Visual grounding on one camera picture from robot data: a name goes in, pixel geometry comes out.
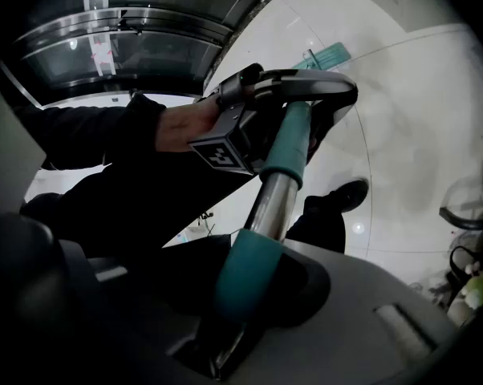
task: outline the chrome rod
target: chrome rod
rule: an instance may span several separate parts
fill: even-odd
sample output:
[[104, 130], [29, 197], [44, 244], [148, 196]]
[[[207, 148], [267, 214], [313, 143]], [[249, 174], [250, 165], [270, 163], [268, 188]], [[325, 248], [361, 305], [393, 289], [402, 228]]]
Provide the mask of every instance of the chrome rod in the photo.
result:
[[297, 191], [297, 181], [290, 176], [280, 172], [270, 174], [259, 190], [244, 228], [283, 241]]
[[0, 61], [0, 68], [5, 76], [8, 78], [9, 81], [26, 97], [30, 100], [31, 104], [35, 107], [41, 108], [42, 104], [40, 104], [35, 97], [33, 97], [26, 88], [15, 78], [15, 76], [11, 73], [10, 69], [6, 66], [6, 64]]

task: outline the tiled floor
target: tiled floor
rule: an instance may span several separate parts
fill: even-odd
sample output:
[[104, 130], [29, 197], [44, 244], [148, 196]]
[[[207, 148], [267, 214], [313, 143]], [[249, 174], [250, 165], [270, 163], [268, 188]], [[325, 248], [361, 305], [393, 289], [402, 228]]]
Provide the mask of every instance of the tiled floor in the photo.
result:
[[[407, 283], [447, 267], [459, 231], [438, 209], [458, 180], [483, 178], [483, 51], [450, 7], [436, 1], [273, 0], [209, 85], [253, 62], [286, 68], [309, 48], [343, 43], [352, 60], [338, 70], [356, 81], [359, 99], [307, 167], [294, 219], [307, 195], [365, 176], [367, 199], [343, 215], [346, 252]], [[258, 189], [256, 179], [215, 208], [222, 212], [218, 233], [243, 226]]]

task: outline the gray panel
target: gray panel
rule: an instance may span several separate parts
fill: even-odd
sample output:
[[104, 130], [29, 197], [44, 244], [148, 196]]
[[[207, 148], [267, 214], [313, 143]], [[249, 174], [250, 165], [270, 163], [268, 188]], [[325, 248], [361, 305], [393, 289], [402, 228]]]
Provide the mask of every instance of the gray panel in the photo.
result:
[[45, 153], [20, 124], [0, 93], [0, 213], [20, 210]]
[[435, 346], [457, 332], [446, 314], [376, 265], [296, 241], [286, 245], [325, 266], [329, 297], [301, 326], [268, 330], [230, 383], [368, 384], [398, 374], [408, 360], [375, 314], [380, 306], [398, 304]]

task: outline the black jacket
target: black jacket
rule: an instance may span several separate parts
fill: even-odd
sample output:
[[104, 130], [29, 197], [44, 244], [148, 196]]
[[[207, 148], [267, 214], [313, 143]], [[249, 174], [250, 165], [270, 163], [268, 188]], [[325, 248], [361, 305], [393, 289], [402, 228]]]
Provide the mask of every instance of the black jacket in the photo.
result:
[[15, 114], [47, 154], [42, 167], [64, 170], [149, 158], [164, 109], [136, 94], [127, 107], [25, 107]]

